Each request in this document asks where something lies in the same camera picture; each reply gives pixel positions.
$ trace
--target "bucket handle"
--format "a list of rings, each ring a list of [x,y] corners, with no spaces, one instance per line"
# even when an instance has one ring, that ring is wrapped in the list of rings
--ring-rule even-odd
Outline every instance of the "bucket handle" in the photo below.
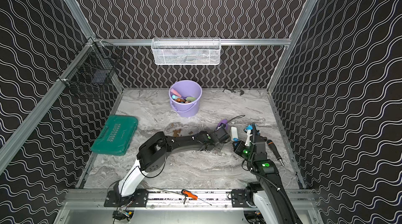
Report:
[[[176,106],[174,106],[172,100],[170,100],[170,105],[171,105],[172,108],[173,108],[176,112],[178,112],[178,113],[188,112],[189,110],[191,110],[191,109],[197,104],[197,102],[193,102],[192,104],[193,104],[193,105],[192,105],[189,109],[187,109],[187,110],[185,110],[185,111],[179,111],[179,110],[176,108]]]

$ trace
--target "purple bucket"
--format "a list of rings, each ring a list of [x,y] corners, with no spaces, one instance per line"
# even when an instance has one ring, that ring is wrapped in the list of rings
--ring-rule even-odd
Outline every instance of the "purple bucket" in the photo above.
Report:
[[[183,99],[186,97],[195,97],[196,100],[191,103],[179,103],[173,100],[173,93],[170,89],[175,89]],[[202,88],[199,84],[191,80],[183,80],[174,83],[169,89],[170,106],[182,117],[192,117],[197,114],[200,107],[200,98],[202,95]]]

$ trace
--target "white wire basket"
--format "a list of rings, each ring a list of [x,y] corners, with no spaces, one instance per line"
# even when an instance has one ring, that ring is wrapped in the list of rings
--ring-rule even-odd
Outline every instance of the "white wire basket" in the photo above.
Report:
[[[151,50],[158,65],[218,65],[220,38],[153,38]]]

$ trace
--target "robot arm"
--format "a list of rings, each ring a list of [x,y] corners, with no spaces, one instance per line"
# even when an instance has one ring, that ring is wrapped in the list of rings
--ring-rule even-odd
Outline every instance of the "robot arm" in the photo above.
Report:
[[[224,127],[212,133],[200,131],[183,137],[165,136],[162,131],[155,133],[139,147],[133,167],[114,187],[116,198],[121,199],[120,204],[126,202],[125,198],[131,197],[145,176],[162,167],[169,155],[191,150],[211,151],[222,147],[228,140],[230,136]]]
[[[258,182],[249,183],[246,187],[247,202],[261,211],[268,223],[301,224],[282,185],[279,171],[273,161],[267,159],[265,140],[256,134],[253,124],[253,136],[250,147],[244,141],[233,143],[236,154],[247,160],[249,171],[257,177]],[[107,200],[114,199],[114,206],[126,206],[133,198],[138,184],[145,176],[164,165],[166,158],[176,152],[211,151],[222,147],[230,140],[224,127],[212,133],[201,131],[198,134],[183,137],[165,136],[157,132],[139,147],[137,159],[128,174],[115,184],[113,191],[108,192]]]

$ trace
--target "pink chalk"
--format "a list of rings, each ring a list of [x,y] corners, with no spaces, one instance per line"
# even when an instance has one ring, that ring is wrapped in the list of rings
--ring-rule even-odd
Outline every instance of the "pink chalk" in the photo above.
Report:
[[[173,88],[170,89],[170,92],[173,93],[174,95],[181,97],[181,95]]]

